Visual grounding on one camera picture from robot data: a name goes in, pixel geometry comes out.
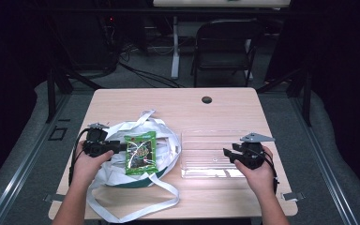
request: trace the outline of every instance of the hand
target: hand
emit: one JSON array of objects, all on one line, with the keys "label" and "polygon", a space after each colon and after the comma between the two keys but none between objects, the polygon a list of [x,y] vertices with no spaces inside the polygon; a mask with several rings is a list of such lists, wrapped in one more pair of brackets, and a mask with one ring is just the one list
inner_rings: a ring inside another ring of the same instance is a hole
[{"label": "hand", "polygon": [[76,150],[76,156],[78,156],[78,159],[76,160],[74,166],[72,184],[76,183],[75,185],[82,186],[84,188],[89,187],[95,178],[96,173],[98,173],[101,164],[110,159],[112,155],[113,151],[108,151],[98,157],[89,157],[83,151],[83,142],[79,142]]},{"label": "hand", "polygon": [[[263,146],[262,149],[270,156],[273,156],[273,153],[268,147]],[[234,162],[236,168],[247,178],[250,188],[256,194],[257,197],[264,196],[267,194],[274,194],[273,191],[273,171],[265,161],[261,167],[254,170],[246,167],[242,162],[236,160]]]}]

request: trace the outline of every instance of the person's left hand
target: person's left hand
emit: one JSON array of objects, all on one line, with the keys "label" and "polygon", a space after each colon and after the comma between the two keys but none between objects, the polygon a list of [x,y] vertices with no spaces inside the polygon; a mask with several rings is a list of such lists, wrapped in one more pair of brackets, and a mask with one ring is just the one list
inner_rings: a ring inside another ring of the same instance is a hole
[{"label": "person's left hand", "polygon": [[111,158],[113,151],[108,151],[98,157],[89,157],[83,151],[83,142],[79,142],[76,154],[76,156],[79,156],[75,162],[71,185],[75,183],[77,186],[87,188],[92,183],[93,179],[95,179],[101,164]]}]

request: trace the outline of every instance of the green snack package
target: green snack package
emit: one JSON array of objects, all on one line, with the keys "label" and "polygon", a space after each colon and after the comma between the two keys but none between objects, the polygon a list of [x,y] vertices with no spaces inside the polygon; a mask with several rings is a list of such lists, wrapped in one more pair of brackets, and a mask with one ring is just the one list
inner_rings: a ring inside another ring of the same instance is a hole
[{"label": "green snack package", "polygon": [[126,175],[156,173],[156,132],[149,131],[140,135],[127,135]]}]

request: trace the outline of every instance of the white strap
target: white strap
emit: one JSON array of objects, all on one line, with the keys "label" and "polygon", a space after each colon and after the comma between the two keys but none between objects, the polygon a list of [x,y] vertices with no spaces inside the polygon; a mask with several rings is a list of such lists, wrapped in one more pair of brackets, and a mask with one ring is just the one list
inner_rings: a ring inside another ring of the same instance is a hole
[{"label": "white strap", "polygon": [[157,175],[155,173],[151,174],[149,176],[149,179],[156,185],[168,190],[169,192],[171,192],[171,194],[174,195],[174,198],[171,200],[168,200],[166,202],[161,202],[161,203],[157,203],[157,204],[153,204],[150,205],[148,207],[145,207],[144,209],[141,209],[139,211],[136,211],[134,213],[128,214],[124,217],[118,218],[116,216],[114,216],[112,213],[110,213],[106,208],[104,208],[103,206],[101,206],[101,204],[98,203],[98,201],[96,201],[95,197],[92,194],[92,190],[95,188],[100,187],[101,184],[103,184],[103,181],[101,180],[95,180],[93,182],[93,184],[89,187],[89,189],[87,189],[87,196],[86,196],[86,201],[87,203],[90,205],[90,207],[92,207],[93,210],[95,210],[95,212],[97,214],[99,214],[102,218],[104,218],[106,221],[111,222],[111,223],[124,223],[124,222],[129,222],[131,220],[134,220],[136,218],[140,218],[142,216],[145,216],[147,214],[165,209],[165,208],[169,208],[172,207],[174,205],[176,205],[179,200],[180,200],[180,196],[179,196],[179,191],[173,187],[172,185],[162,182],[157,178]]}]

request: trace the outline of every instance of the table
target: table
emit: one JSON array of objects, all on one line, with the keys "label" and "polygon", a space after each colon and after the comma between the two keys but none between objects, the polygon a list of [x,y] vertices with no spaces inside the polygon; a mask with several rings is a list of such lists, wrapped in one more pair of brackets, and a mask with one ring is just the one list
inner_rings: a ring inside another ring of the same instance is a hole
[{"label": "table", "polygon": [[[212,102],[203,103],[203,97],[210,97]],[[81,130],[96,122],[113,126],[123,121],[137,120],[139,114],[148,109],[155,109],[153,116],[165,121],[179,136],[185,130],[247,129],[271,137],[261,103],[252,88],[100,89],[92,98]],[[264,145],[274,154],[280,182],[277,188],[279,202],[285,214],[293,216],[297,213],[296,203],[280,198],[280,193],[292,190],[276,146],[273,142]],[[57,194],[66,194],[68,191],[69,164],[70,160]],[[261,216],[260,206],[245,178],[182,178],[179,160],[162,180],[178,188],[180,202],[172,208],[147,215],[143,219]],[[118,217],[173,197],[157,186],[138,189],[100,187],[95,196]],[[52,203],[50,218],[54,218],[59,206],[60,202]],[[100,217],[87,205],[85,219]]]},{"label": "table", "polygon": [[[291,0],[154,0],[157,8],[287,8]],[[178,49],[178,21],[173,17],[172,79],[178,79],[180,55]]]}]

